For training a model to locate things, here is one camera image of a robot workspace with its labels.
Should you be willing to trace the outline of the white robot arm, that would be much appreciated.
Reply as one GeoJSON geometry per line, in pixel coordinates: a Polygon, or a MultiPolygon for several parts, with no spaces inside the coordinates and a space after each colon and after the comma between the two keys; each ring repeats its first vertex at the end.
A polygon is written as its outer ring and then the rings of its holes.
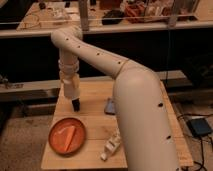
{"type": "Polygon", "coordinates": [[[79,27],[51,33],[59,49],[64,95],[80,97],[81,60],[114,79],[113,101],[128,171],[182,171],[157,74],[131,59],[82,41],[79,27]]]}

